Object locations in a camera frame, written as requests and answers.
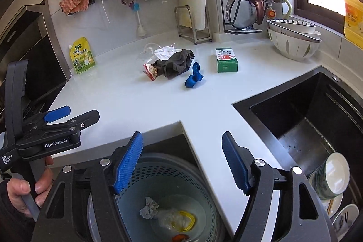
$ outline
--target black sleeve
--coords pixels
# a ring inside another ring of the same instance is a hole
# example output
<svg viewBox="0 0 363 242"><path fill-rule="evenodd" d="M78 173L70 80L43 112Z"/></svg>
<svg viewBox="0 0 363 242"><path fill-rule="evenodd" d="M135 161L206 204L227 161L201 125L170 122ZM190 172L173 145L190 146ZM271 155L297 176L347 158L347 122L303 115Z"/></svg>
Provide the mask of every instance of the black sleeve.
<svg viewBox="0 0 363 242"><path fill-rule="evenodd" d="M8 197L7 183L0 183L0 241L30 242L35 221L18 212Z"/></svg>

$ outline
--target human hand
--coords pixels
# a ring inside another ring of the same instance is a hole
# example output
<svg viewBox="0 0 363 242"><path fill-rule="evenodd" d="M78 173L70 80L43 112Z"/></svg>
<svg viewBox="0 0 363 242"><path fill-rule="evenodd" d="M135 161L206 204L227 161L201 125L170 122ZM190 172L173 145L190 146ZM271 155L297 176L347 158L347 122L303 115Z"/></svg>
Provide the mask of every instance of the human hand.
<svg viewBox="0 0 363 242"><path fill-rule="evenodd" d="M52 156L45 158L45 165L52 165L54 160ZM38 196L35 198L35 202L39 207L42 207L53 183L53 172L49 167L46 167L41 178L35 184L35 192ZM27 217L32 217L30 210L25 205L21 196L28 195L30 193L30 184L25 180L18 180L12 178L7 184L8 196L12 205L19 212L25 214Z"/></svg>

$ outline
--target yellow detergent bottle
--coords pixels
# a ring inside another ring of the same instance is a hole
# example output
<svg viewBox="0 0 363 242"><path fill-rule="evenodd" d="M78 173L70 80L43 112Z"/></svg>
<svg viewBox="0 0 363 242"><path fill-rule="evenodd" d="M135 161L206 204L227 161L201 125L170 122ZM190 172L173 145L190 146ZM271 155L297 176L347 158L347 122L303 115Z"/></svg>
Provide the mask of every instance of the yellow detergent bottle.
<svg viewBox="0 0 363 242"><path fill-rule="evenodd" d="M345 0L345 37L363 49L363 0Z"/></svg>
<svg viewBox="0 0 363 242"><path fill-rule="evenodd" d="M77 74L86 71L96 65L90 45L85 37L76 40L70 48L70 58Z"/></svg>

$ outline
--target silver screw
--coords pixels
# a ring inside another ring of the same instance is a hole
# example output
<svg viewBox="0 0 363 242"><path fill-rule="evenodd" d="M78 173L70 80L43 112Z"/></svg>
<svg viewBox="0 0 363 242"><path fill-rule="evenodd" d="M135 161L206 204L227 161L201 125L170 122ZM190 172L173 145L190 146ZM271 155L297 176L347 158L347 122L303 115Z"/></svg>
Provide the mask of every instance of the silver screw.
<svg viewBox="0 0 363 242"><path fill-rule="evenodd" d="M293 167L293 172L296 174L302 174L302 169L298 166Z"/></svg>
<svg viewBox="0 0 363 242"><path fill-rule="evenodd" d="M66 165L65 167L63 167L63 172L64 173L68 173L72 170L72 167L70 165Z"/></svg>
<svg viewBox="0 0 363 242"><path fill-rule="evenodd" d="M99 162L99 164L100 164L101 166L107 166L108 164L110 164L110 160L109 160L109 159L107 159L107 158L102 159L102 160Z"/></svg>
<svg viewBox="0 0 363 242"><path fill-rule="evenodd" d="M265 162L261 159L256 159L255 160L255 165L259 166L259 167L262 167L262 166L265 166Z"/></svg>
<svg viewBox="0 0 363 242"><path fill-rule="evenodd" d="M335 75L333 75L333 79L336 81L336 82L340 82L340 79L338 77L336 77Z"/></svg>

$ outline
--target perforated steamer plate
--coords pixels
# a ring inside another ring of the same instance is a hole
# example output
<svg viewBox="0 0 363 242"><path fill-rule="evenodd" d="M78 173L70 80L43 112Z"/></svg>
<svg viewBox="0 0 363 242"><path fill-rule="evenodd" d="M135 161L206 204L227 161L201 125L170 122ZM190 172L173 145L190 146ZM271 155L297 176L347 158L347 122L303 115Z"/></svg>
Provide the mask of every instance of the perforated steamer plate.
<svg viewBox="0 0 363 242"><path fill-rule="evenodd" d="M160 202L160 206L171 207L172 203L176 209L187 210L197 217L194 228L186 233L191 238L188 241L223 240L221 218L199 171L190 163L167 154L144 154L128 187L115 196L132 242L170 242L171 234L163 231L157 220L146 220L140 216L139 211L145 206L146 196ZM91 196L88 200L88 225L94 242L101 242Z"/></svg>

